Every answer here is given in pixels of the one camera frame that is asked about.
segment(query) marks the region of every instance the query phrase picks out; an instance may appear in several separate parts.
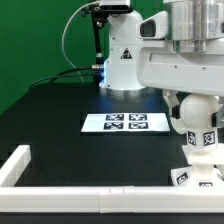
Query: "white border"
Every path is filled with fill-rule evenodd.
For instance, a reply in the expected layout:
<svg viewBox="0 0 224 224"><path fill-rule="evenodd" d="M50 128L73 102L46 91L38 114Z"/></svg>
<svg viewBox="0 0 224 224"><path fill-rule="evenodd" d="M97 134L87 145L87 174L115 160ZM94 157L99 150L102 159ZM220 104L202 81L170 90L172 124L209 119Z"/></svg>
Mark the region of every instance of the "white border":
<svg viewBox="0 0 224 224"><path fill-rule="evenodd" d="M30 158L19 146L0 170L0 212L224 212L222 188L13 187Z"/></svg>

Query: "black cable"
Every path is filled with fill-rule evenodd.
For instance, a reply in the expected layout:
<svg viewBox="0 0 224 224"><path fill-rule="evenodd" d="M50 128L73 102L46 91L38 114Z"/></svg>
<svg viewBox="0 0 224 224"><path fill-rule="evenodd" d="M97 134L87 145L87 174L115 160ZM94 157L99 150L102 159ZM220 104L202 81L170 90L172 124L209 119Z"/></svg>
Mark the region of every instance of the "black cable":
<svg viewBox="0 0 224 224"><path fill-rule="evenodd" d="M87 67L82 67L82 68L73 68L73 69L69 69L63 72L58 73L55 77L53 78L50 82L53 83L54 81L56 81L58 79L58 77L64 76L68 73L72 73L72 72L79 72L79 71L84 71L84 70L91 70L92 66L87 66Z"/></svg>
<svg viewBox="0 0 224 224"><path fill-rule="evenodd" d="M61 79L61 78L75 78L75 77L80 77L80 76L97 76L95 74L89 74L89 75L64 75L64 76L52 76L52 77L46 77L43 79L39 79L36 82L34 82L28 91L30 91L34 86L36 86L37 84L39 84L40 82L46 81L46 80L52 80L52 79Z"/></svg>

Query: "black table surface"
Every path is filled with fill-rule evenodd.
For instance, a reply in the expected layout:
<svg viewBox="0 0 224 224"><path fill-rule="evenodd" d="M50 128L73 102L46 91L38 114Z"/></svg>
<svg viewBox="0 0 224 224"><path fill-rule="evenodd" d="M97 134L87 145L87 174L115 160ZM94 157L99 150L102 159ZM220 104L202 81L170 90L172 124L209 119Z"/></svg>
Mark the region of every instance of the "black table surface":
<svg viewBox="0 0 224 224"><path fill-rule="evenodd" d="M16 186L171 186L187 166L186 137L170 132L81 133L88 113L166 113L160 90L122 99L93 84L43 84L0 116L1 165L17 145L32 161ZM222 214L0 214L0 223L223 223Z"/></svg>

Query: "blue light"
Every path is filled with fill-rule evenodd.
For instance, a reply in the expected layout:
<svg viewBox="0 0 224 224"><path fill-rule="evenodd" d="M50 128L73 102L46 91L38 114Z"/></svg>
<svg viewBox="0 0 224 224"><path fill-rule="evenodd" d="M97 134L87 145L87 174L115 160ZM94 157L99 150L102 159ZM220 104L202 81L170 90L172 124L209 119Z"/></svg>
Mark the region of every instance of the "blue light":
<svg viewBox="0 0 224 224"><path fill-rule="evenodd" d="M104 62L103 70L103 84L107 83L107 61Z"/></svg>

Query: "white paper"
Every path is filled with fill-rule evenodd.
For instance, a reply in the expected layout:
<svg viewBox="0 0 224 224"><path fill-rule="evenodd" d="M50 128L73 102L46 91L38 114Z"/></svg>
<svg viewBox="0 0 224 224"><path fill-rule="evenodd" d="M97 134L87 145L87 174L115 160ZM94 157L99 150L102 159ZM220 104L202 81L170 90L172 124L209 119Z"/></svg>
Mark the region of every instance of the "white paper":
<svg viewBox="0 0 224 224"><path fill-rule="evenodd" d="M170 131L164 113L88 114L82 132Z"/></svg>

